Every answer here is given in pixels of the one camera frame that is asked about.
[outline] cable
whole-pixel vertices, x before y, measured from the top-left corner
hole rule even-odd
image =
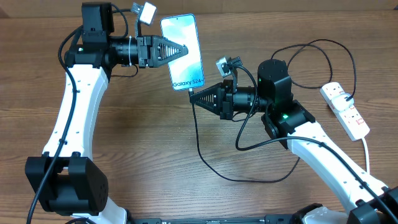
[[[73,224],[73,223],[77,223],[77,222],[85,222],[85,223],[88,223],[88,224],[95,224],[95,222],[93,222],[89,218],[75,218],[75,219],[72,219],[70,221],[67,221],[65,224]]]
[[[111,77],[122,77],[122,78],[135,77],[138,74],[138,67],[137,67],[137,65],[134,65],[134,64],[133,64],[133,66],[137,69],[135,74],[133,74],[133,75],[111,75]]]
[[[68,37],[65,38],[65,40],[61,43],[60,48],[58,49],[58,59],[59,59],[59,61],[60,61],[60,64],[61,64],[61,66],[63,67],[63,69],[66,71],[66,73],[68,74],[68,77],[69,77],[69,79],[70,79],[70,81],[71,81],[71,83],[72,83],[72,93],[73,93],[73,96],[72,96],[72,104],[71,104],[71,106],[70,106],[70,111],[69,111],[67,123],[65,124],[65,128],[64,128],[64,130],[63,130],[62,137],[61,137],[60,140],[59,140],[60,143],[59,143],[59,145],[58,145],[57,151],[55,152],[54,157],[53,157],[53,160],[52,160],[52,162],[50,163],[49,168],[47,169],[47,171],[46,171],[46,173],[45,173],[45,175],[44,175],[42,181],[40,182],[40,185],[39,185],[39,188],[38,188],[37,191],[36,191],[35,197],[33,198],[32,205],[30,206],[29,213],[28,213],[28,216],[27,216],[27,219],[26,219],[26,223],[27,223],[27,224],[30,224],[31,221],[32,221],[32,217],[33,217],[33,212],[34,212],[34,210],[35,210],[35,206],[36,206],[36,204],[37,204],[37,201],[39,200],[40,194],[41,194],[42,191],[43,191],[43,188],[44,188],[45,183],[47,182],[47,179],[48,179],[49,176],[52,174],[52,170],[53,170],[53,168],[54,168],[54,166],[55,166],[55,162],[57,161],[57,158],[58,158],[58,156],[59,156],[60,153],[61,153],[62,146],[63,146],[63,144],[65,143],[65,139],[66,139],[67,134],[68,134],[70,122],[72,121],[73,112],[74,112],[75,106],[76,106],[76,97],[77,97],[78,90],[76,89],[76,82],[75,82],[75,79],[73,78],[73,76],[72,76],[72,74],[70,73],[69,69],[67,68],[67,66],[66,66],[65,63],[63,62],[61,53],[62,53],[63,46],[64,46],[64,45],[67,43],[67,41],[68,41],[73,35],[75,35],[81,28],[83,28],[83,26],[78,27],[78,28],[75,29],[72,33],[70,33],[70,34],[68,35]]]
[[[131,9],[120,9],[120,11],[122,11],[122,12],[131,12]],[[115,13],[118,13],[118,12],[120,12],[120,11],[118,11],[118,10],[113,10],[112,13],[115,14]]]
[[[329,40],[329,39],[317,39],[317,40],[313,40],[313,41],[309,42],[308,44],[304,45],[301,49],[299,49],[299,50],[293,55],[293,57],[290,59],[290,61],[289,61],[289,63],[288,63],[288,67],[289,67],[290,62],[293,60],[293,58],[294,58],[298,53],[300,53],[307,45],[310,45],[310,44],[315,43],[315,42],[318,42],[318,41],[332,42],[332,43],[334,43],[334,44],[339,45],[340,47],[344,48],[344,49],[347,51],[349,57],[351,58],[351,61],[352,61],[352,63],[353,63],[353,70],[354,70],[354,89],[353,89],[353,94],[351,94],[351,96],[348,97],[348,98],[346,99],[347,101],[349,101],[350,99],[352,99],[352,98],[354,97],[354,94],[355,94],[355,91],[356,91],[356,66],[355,66],[355,60],[354,60],[353,55],[352,55],[351,52],[346,48],[346,46],[344,46],[343,44],[341,44],[341,43],[339,43],[339,42],[337,42],[337,41],[334,41],[334,40]],[[280,52],[280,51],[281,51],[281,49],[275,51],[275,52],[272,54],[271,59],[274,57],[274,55],[275,55],[277,52]],[[298,85],[298,84],[295,83],[295,82],[293,82],[293,84],[295,84],[295,85],[297,85],[297,86],[299,86],[299,87],[305,88],[305,87],[303,87],[303,86],[301,86],[301,85]]]
[[[244,119],[234,120],[234,117],[235,117],[236,115],[238,115],[238,114],[241,114],[241,113],[244,113],[244,112],[236,112],[236,113],[232,116],[232,120],[231,120],[231,121],[232,121],[232,122],[244,121]],[[253,112],[253,114],[250,115],[250,118],[252,118],[256,113],[257,113],[257,111]]]
[[[282,49],[279,49],[279,50],[277,50],[277,51],[275,51],[273,54],[272,54],[272,56],[271,56],[271,60],[274,58],[274,56],[275,56],[275,54],[277,53],[277,52],[280,52],[280,51],[283,51],[283,50],[286,50],[286,49],[290,49],[290,48],[292,48],[292,47],[302,47],[300,50],[298,50],[293,56],[292,56],[292,58],[289,60],[289,62],[288,62],[288,64],[287,64],[287,69],[289,69],[289,65],[290,65],[290,63],[292,62],[292,60],[293,60],[293,58],[297,55],[297,54],[299,54],[301,51],[302,51],[302,49],[304,48],[304,47],[307,47],[307,46],[309,46],[309,47],[315,47],[316,49],[318,49],[318,50],[320,50],[323,54],[324,54],[324,56],[326,57],[326,60],[328,61],[328,64],[329,64],[329,69],[330,69],[330,77],[329,77],[329,80],[328,80],[328,82],[327,83],[330,83],[331,82],[331,79],[333,78],[333,69],[332,69],[332,67],[331,67],[331,62],[330,62],[330,59],[329,59],[329,57],[327,56],[327,54],[325,53],[325,51],[322,49],[322,48],[320,48],[320,47],[318,47],[318,46],[316,46],[316,45],[312,45],[311,43],[308,43],[308,44],[295,44],[295,45],[291,45],[291,46],[288,46],[288,47],[284,47],[284,48],[282,48]],[[322,86],[303,86],[303,85],[300,85],[300,84],[298,84],[298,83],[296,83],[295,81],[293,81],[292,80],[292,83],[294,84],[294,85],[297,85],[297,86],[299,86],[299,87],[301,87],[301,88],[306,88],[306,89],[319,89],[319,88],[322,88]]]
[[[249,70],[246,69],[245,67],[243,67],[242,65],[232,65],[232,67],[233,67],[233,68],[240,68],[241,70],[244,70],[244,71],[247,73],[247,75],[249,76],[249,78],[251,79],[251,81],[253,82],[253,85],[254,85],[254,100],[253,100],[253,102],[256,102],[256,101],[257,101],[257,97],[258,97],[258,94],[257,94],[258,90],[257,90],[257,83],[256,83],[254,77],[251,75],[251,73],[249,72]],[[250,118],[250,115],[253,113],[253,110],[254,110],[255,105],[256,105],[255,103],[252,104],[252,106],[251,106],[251,108],[250,108],[250,112],[249,112],[248,115],[246,116],[246,119],[243,121],[243,124],[242,124],[242,126],[241,126],[241,129],[239,130],[238,136],[236,136],[235,147],[236,147],[236,149],[239,150],[239,151],[245,151],[245,150],[242,150],[242,149],[239,147],[239,139],[241,138],[243,129],[244,129],[244,127],[246,126],[246,123],[248,122],[248,120],[249,120],[249,118]]]
[[[282,177],[280,179],[277,179],[277,180],[236,180],[236,179],[227,178],[227,177],[219,174],[216,170],[214,170],[214,168],[212,168],[206,162],[206,160],[203,158],[203,156],[201,155],[200,148],[199,148],[198,121],[197,121],[197,115],[196,115],[196,112],[195,112],[195,104],[194,103],[192,103],[192,113],[193,113],[193,120],[195,122],[195,131],[196,131],[196,134],[197,134],[197,148],[198,148],[199,157],[203,161],[203,163],[206,164],[207,167],[209,167],[215,174],[217,174],[219,177],[221,177],[221,178],[223,178],[225,180],[229,180],[229,181],[233,181],[233,182],[249,182],[249,183],[262,183],[262,184],[277,183],[277,182],[280,182],[280,181],[286,179],[290,174],[292,174],[292,172],[294,171],[294,169],[296,168],[297,164],[300,161],[300,158],[298,158],[296,163],[294,164],[293,168],[290,170],[290,172],[288,174],[286,174],[284,177]]]
[[[123,38],[127,37],[127,35],[129,35],[129,24],[127,23],[127,19],[126,19],[126,16],[124,15],[123,11],[120,10],[120,9],[119,9],[115,4],[113,4],[113,3],[111,3],[111,6],[113,6],[113,7],[116,9],[116,11],[120,12],[120,15],[123,16],[124,23],[126,24],[126,31],[124,32],[124,35],[123,35],[123,36],[110,36],[110,38],[112,38],[112,39],[123,39]]]
[[[362,138],[363,147],[365,150],[365,161],[366,161],[366,172],[368,174],[371,173],[371,165],[369,163],[369,151],[368,151],[368,144],[366,143],[365,137]]]

